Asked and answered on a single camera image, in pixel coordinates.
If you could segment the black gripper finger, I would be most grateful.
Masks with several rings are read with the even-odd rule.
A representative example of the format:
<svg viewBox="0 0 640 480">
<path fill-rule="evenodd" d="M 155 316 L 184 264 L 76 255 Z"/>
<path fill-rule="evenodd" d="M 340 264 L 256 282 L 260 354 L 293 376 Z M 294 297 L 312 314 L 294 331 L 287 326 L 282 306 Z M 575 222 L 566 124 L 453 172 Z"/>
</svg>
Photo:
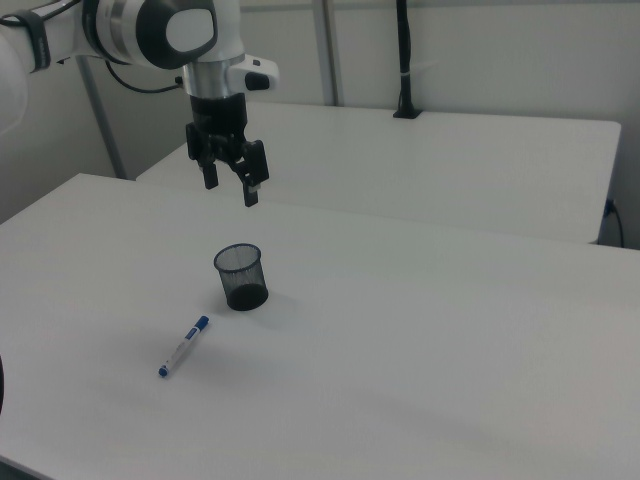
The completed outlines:
<svg viewBox="0 0 640 480">
<path fill-rule="evenodd" d="M 209 137 L 201 132 L 194 123 L 187 124 L 185 130 L 188 156 L 197 162 L 203 175 L 205 188 L 211 190 L 218 186 L 219 181 Z"/>
<path fill-rule="evenodd" d="M 246 207 L 259 201 L 258 190 L 269 179 L 264 144 L 260 140 L 232 142 L 222 149 L 221 160 L 240 179 Z"/>
</svg>

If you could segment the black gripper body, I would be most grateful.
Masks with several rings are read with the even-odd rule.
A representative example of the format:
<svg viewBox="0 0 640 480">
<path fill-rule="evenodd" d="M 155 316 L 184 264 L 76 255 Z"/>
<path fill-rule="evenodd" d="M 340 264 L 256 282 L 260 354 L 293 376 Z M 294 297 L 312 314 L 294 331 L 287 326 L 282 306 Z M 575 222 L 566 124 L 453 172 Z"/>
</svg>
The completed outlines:
<svg viewBox="0 0 640 480">
<path fill-rule="evenodd" d="M 243 93 L 207 99 L 190 96 L 193 122 L 188 125 L 188 145 L 202 151 L 210 138 L 239 150 L 246 141 L 246 97 Z"/>
</svg>

